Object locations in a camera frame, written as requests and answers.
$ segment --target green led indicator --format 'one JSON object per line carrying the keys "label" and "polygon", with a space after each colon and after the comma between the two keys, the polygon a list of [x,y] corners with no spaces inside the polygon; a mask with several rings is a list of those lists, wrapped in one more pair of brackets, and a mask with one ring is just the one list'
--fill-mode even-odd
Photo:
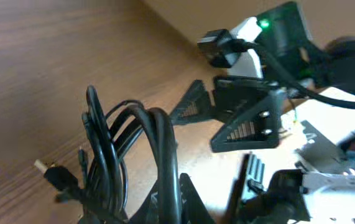
{"label": "green led indicator", "polygon": [[259,24],[262,29],[268,28],[270,26],[270,22],[267,19],[260,20]]}

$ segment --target wood grain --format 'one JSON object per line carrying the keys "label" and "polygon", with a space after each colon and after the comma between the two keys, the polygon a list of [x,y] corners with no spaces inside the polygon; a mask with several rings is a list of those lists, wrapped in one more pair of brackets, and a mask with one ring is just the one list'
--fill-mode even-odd
{"label": "wood grain", "polygon": [[[170,111],[194,79],[215,74],[195,52],[138,0],[0,0],[0,223],[76,223],[80,205],[55,204],[33,162],[80,176],[77,149],[90,150],[80,119],[86,87],[105,110],[135,98]],[[179,149],[182,170],[208,151],[209,137]],[[145,141],[127,165],[131,215],[156,175]]]}

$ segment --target black device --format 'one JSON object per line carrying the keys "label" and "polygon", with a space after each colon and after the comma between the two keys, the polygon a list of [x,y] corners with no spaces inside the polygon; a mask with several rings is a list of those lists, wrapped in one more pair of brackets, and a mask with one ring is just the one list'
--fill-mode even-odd
{"label": "black device", "polygon": [[[189,176],[178,176],[173,125],[217,119],[224,126],[211,140],[214,152],[275,147],[279,143],[280,113],[286,97],[282,87],[296,89],[295,97],[309,96],[324,103],[355,109],[355,102],[331,99],[307,90],[300,81],[311,78],[318,87],[335,86],[355,94],[355,40],[338,40],[326,51],[308,39],[296,3],[288,2],[257,16],[263,32],[256,43],[235,39],[228,30],[207,33],[198,46],[214,67],[229,68],[242,52],[254,49],[265,65],[264,79],[214,78],[212,95],[195,80],[182,100],[167,115],[160,108],[146,110],[137,100],[126,100],[107,114],[94,87],[86,92],[88,111],[82,114],[94,159],[87,170],[87,155],[79,151],[84,188],[63,167],[45,171],[44,177],[59,191],[58,202],[77,200],[83,205],[80,223],[214,223]],[[305,50],[308,60],[302,57]],[[107,119],[125,106],[112,124]],[[134,119],[122,130],[127,120]],[[140,209],[130,219],[124,212],[128,178],[124,155],[145,132],[154,161],[157,181]],[[240,178],[230,198],[231,223],[286,223],[308,221],[303,201],[308,193],[301,170],[276,172],[266,190],[262,186],[264,164],[252,154],[245,156]]]}

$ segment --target cable tip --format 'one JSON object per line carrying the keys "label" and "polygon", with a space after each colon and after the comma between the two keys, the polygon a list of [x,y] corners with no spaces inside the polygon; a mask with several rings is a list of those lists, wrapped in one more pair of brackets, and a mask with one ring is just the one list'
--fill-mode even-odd
{"label": "cable tip", "polygon": [[46,170],[48,169],[47,166],[38,159],[35,161],[34,166],[36,166],[36,168],[38,168],[43,174],[46,173]]}

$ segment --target cable connector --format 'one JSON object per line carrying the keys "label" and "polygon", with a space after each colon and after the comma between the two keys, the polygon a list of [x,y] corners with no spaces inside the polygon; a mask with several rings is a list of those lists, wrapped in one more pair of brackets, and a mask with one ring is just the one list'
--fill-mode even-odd
{"label": "cable connector", "polygon": [[63,166],[48,168],[38,159],[35,161],[34,166],[36,166],[44,174],[43,177],[59,191],[63,191],[67,187],[78,186],[78,179]]}

